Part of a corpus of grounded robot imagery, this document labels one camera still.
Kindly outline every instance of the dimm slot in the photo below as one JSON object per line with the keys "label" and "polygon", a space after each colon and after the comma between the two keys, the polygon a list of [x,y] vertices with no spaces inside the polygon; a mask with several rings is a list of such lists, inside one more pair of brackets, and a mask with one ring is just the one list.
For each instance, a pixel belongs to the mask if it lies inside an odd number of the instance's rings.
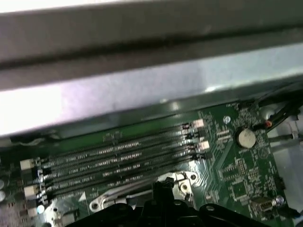
{"label": "dimm slot", "polygon": [[[119,187],[124,184],[133,183],[135,181],[139,181],[139,180],[146,179],[146,178],[156,178],[156,177],[162,175],[163,173],[168,173],[168,172],[174,171],[176,169],[176,166],[178,166],[179,164],[182,164],[182,163],[187,163],[189,161],[192,161],[192,155],[183,157],[183,159],[180,159],[178,162],[175,162],[170,165],[167,163],[164,163],[164,165],[158,166],[158,169],[153,169],[153,170],[139,173],[136,175],[128,175],[128,176],[123,177],[122,179],[118,179],[118,180],[116,179],[116,181],[113,180],[112,182],[105,182],[105,183],[98,184],[98,188],[110,189],[113,187]],[[75,195],[82,195],[87,188],[78,189],[78,190],[74,190],[72,192],[67,192],[67,193],[63,193],[63,194],[54,194],[54,196],[57,199],[65,199],[65,198],[73,197]]]}
{"label": "dimm slot", "polygon": [[80,164],[72,167],[63,168],[44,176],[44,180],[54,182],[63,181],[66,179],[88,175],[96,171],[101,171],[108,168],[113,168],[117,164],[131,163],[138,160],[148,159],[165,153],[177,152],[186,147],[182,143],[166,143],[155,147],[136,150],[130,153],[119,154],[115,157],[96,160],[94,162]]}
{"label": "dimm slot", "polygon": [[77,181],[61,182],[60,184],[53,185],[51,188],[47,188],[46,194],[51,193],[53,195],[59,195],[70,191],[76,191],[82,188],[87,188],[93,185],[113,181],[114,179],[114,181],[117,181],[118,179],[122,179],[124,177],[122,174],[131,175],[136,174],[138,172],[143,174],[145,171],[158,169],[163,165],[179,163],[181,160],[184,159],[185,156],[188,155],[189,153],[185,151],[177,154],[164,155],[158,158],[153,158],[152,160],[144,161],[141,163],[134,163],[129,166],[124,166],[122,170],[119,170],[121,168],[117,168],[116,170],[104,171],[95,175],[85,176],[85,178],[79,179]]}
{"label": "dimm slot", "polygon": [[111,147],[99,147],[95,149],[85,150],[81,153],[66,154],[65,156],[60,156],[58,158],[51,159],[48,163],[42,164],[42,168],[52,168],[57,169],[62,166],[70,166],[75,163],[89,162],[91,160],[96,160],[96,158],[104,158],[110,156],[119,151],[131,151],[138,148],[144,148],[148,146],[153,146],[156,144],[161,144],[173,140],[181,140],[185,138],[190,132],[189,130],[182,131],[167,131],[162,134],[154,135],[152,137],[144,137],[141,139],[133,140],[128,143],[117,144]]}

